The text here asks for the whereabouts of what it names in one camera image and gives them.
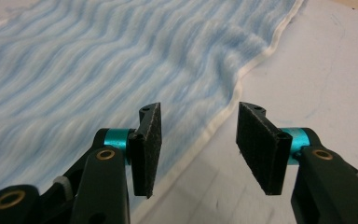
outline white surface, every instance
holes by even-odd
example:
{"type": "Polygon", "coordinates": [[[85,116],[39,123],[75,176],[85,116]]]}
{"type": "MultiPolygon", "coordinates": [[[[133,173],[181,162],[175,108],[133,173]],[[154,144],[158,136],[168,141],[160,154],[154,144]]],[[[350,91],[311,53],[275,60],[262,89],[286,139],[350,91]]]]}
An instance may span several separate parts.
{"type": "MultiPolygon", "coordinates": [[[[277,52],[243,79],[241,99],[265,107],[278,127],[312,128],[358,168],[358,10],[304,4],[277,52]]],[[[0,13],[1,21],[13,11],[0,13]]],[[[235,144],[236,121],[237,111],[142,223],[296,223],[296,167],[288,167],[281,197],[265,196],[235,144]]]]}

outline white cable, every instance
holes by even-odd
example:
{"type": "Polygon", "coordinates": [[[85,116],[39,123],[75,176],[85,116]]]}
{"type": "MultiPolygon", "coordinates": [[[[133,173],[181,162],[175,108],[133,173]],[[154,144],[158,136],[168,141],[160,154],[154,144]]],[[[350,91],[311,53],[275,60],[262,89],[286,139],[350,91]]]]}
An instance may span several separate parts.
{"type": "Polygon", "coordinates": [[[65,200],[67,202],[74,198],[74,193],[72,191],[71,182],[69,181],[68,177],[59,175],[53,180],[53,183],[62,185],[64,194],[65,194],[65,200]]]}

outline striped towel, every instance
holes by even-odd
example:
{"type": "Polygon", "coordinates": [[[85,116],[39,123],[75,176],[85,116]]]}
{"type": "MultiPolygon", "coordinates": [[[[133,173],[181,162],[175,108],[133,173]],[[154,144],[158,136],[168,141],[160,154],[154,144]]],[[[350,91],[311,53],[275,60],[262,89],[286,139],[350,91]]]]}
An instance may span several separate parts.
{"type": "MultiPolygon", "coordinates": [[[[44,192],[100,128],[161,102],[162,195],[229,116],[300,0],[47,0],[0,23],[0,189],[44,192]]],[[[130,196],[131,171],[127,170],[130,196]]],[[[131,210],[144,198],[130,197],[131,210]]]]}

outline screw hole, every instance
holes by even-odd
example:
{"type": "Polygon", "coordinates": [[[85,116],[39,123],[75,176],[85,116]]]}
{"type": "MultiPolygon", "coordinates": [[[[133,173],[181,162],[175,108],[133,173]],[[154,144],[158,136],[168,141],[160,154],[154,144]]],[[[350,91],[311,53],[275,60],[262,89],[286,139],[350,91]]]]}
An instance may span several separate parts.
{"type": "Polygon", "coordinates": [[[25,191],[20,189],[5,193],[0,197],[0,210],[20,203],[24,197],[25,191]]]}
{"type": "Polygon", "coordinates": [[[104,213],[95,213],[89,218],[89,224],[101,224],[106,220],[106,215],[104,213]]]}
{"type": "Polygon", "coordinates": [[[313,150],[312,152],[313,152],[313,155],[319,157],[320,159],[327,160],[327,161],[330,161],[333,159],[333,155],[331,155],[327,151],[324,151],[321,149],[316,149],[316,150],[313,150]]]}
{"type": "Polygon", "coordinates": [[[106,161],[115,156],[115,151],[106,149],[97,153],[97,159],[100,161],[106,161]]]}

